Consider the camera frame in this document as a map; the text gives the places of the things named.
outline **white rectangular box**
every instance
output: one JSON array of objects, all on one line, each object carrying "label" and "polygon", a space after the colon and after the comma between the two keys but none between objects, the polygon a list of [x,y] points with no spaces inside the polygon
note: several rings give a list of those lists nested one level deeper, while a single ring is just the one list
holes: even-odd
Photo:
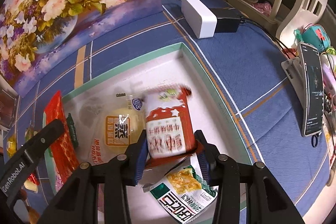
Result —
[{"label": "white rectangular box", "polygon": [[217,17],[200,0],[182,0],[182,13],[196,37],[213,37]]}]

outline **yellow snack package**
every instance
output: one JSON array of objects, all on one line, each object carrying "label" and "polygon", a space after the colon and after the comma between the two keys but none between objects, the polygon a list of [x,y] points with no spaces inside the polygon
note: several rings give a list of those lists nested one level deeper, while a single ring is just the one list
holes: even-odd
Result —
[{"label": "yellow snack package", "polygon": [[125,153],[146,127],[142,101],[133,96],[118,95],[111,106],[104,107],[100,113],[88,157],[93,165]]}]

